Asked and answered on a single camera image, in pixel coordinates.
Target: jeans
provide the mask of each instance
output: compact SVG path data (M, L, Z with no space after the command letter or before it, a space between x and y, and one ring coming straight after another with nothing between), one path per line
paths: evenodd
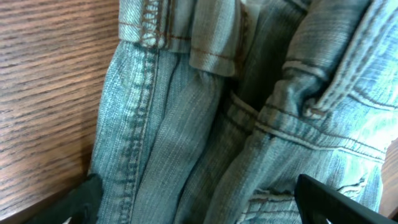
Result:
M300 223L308 174L377 211L398 1L121 0L98 223Z

